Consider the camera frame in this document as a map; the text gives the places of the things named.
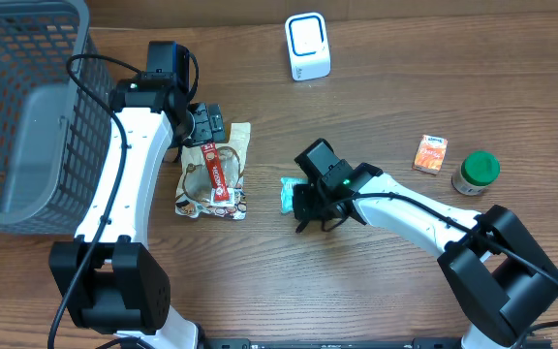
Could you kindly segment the teal wet wipes pack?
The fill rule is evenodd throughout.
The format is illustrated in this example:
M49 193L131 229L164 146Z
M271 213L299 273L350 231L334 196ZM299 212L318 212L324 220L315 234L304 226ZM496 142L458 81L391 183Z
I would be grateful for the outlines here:
M304 178L296 177L282 177L281 178L281 213L288 214L294 210L293 198L294 198L294 188L298 184L307 184L308 181Z

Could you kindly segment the red snack bar wrapper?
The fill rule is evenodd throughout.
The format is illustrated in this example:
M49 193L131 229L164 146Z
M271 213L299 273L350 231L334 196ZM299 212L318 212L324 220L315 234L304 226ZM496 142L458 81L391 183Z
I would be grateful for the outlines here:
M208 169L214 193L215 202L225 202L230 199L227 182L222 170L221 161L215 143L206 143L201 146L201 152Z

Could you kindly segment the white brown snack bag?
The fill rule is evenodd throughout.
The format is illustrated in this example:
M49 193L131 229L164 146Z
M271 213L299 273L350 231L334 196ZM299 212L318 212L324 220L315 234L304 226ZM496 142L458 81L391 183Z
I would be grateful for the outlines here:
M230 199L225 202L212 199L214 190L201 148L183 149L182 175L175 192L176 214L193 219L203 214L231 220L245 218L247 202L243 184L250 138L249 122L233 123L228 141L215 144L230 194Z

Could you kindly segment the green white small bottle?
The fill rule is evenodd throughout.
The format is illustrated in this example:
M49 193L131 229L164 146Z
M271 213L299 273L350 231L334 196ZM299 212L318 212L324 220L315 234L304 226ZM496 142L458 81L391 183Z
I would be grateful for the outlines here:
M466 196L482 194L499 176L498 159L490 152L479 150L468 155L451 177L456 191Z

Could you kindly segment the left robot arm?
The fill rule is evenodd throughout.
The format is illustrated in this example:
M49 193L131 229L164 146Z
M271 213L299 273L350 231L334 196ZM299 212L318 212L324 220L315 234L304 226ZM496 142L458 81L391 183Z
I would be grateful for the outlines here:
M109 116L108 153L90 208L71 241L53 244L48 264L62 295L47 347L69 314L79 328L110 334L107 347L201 348L200 325L171 305L167 273L148 250L149 210L168 149L225 139L215 105L194 102L199 63L185 46L153 41L146 67L100 97L71 80Z

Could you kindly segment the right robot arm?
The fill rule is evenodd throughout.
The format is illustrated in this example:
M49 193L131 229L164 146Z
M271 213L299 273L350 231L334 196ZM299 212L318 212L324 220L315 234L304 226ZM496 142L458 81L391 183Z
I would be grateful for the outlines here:
M509 209L456 208L412 191L382 169L351 167L318 139L295 157L307 177L294 187L294 217L395 232L434 256L471 323L464 348L512 348L558 298L558 269Z

